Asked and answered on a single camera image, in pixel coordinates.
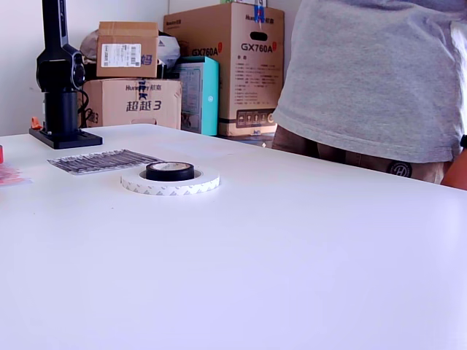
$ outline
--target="white tape roll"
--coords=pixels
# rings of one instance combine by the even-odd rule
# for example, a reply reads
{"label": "white tape roll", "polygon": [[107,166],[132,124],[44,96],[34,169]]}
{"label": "white tape roll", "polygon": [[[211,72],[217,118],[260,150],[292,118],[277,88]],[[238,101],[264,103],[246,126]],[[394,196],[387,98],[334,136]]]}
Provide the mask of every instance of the white tape roll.
{"label": "white tape roll", "polygon": [[210,168],[195,167],[193,180],[180,182],[159,182],[145,179],[145,167],[125,171],[120,179],[124,188],[143,195],[195,195],[205,193],[219,186],[219,173]]}

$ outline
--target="barcode label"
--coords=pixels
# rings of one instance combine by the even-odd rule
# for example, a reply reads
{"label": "barcode label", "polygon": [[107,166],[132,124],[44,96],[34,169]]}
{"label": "barcode label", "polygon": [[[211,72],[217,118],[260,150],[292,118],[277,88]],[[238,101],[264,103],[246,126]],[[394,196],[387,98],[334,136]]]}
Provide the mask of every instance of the barcode label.
{"label": "barcode label", "polygon": [[101,66],[125,68],[141,66],[141,44],[103,44]]}

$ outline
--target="double-sided tape roll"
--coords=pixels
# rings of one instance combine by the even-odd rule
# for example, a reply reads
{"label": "double-sided tape roll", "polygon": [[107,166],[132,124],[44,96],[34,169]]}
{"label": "double-sided tape roll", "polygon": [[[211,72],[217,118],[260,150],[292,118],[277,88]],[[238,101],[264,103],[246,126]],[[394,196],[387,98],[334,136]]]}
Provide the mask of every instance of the double-sided tape roll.
{"label": "double-sided tape roll", "polygon": [[187,181],[195,178],[195,167],[188,163],[158,162],[146,167],[146,179],[152,181]]}
{"label": "double-sided tape roll", "polygon": [[219,172],[198,166],[194,167],[194,179],[186,181],[153,181],[146,176],[146,167],[133,168],[123,172],[120,182],[127,190],[143,195],[195,195],[211,191],[220,184]]}

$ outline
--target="stand base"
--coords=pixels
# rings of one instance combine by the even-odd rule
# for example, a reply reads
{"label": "stand base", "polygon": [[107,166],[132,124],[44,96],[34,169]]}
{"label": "stand base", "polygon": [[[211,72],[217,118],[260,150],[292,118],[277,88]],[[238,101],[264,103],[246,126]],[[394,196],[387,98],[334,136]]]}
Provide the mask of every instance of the stand base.
{"label": "stand base", "polygon": [[47,135],[41,130],[29,129],[29,134],[53,149],[99,146],[102,144],[102,138],[100,136],[84,131],[67,136],[54,136]]}

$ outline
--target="white wall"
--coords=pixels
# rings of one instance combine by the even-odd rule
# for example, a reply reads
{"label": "white wall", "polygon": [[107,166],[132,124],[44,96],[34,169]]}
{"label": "white wall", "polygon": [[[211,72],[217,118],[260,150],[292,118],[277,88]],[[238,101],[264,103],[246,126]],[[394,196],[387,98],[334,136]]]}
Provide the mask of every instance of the white wall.
{"label": "white wall", "polygon": [[[220,0],[169,0],[170,13],[219,4]],[[290,38],[301,0],[268,0],[268,6],[285,12],[285,71],[290,62]]]}
{"label": "white wall", "polygon": [[[0,136],[27,133],[42,116],[36,58],[44,49],[42,2],[3,1],[0,11]],[[169,0],[67,0],[70,44],[76,48],[101,20],[158,21]]]}

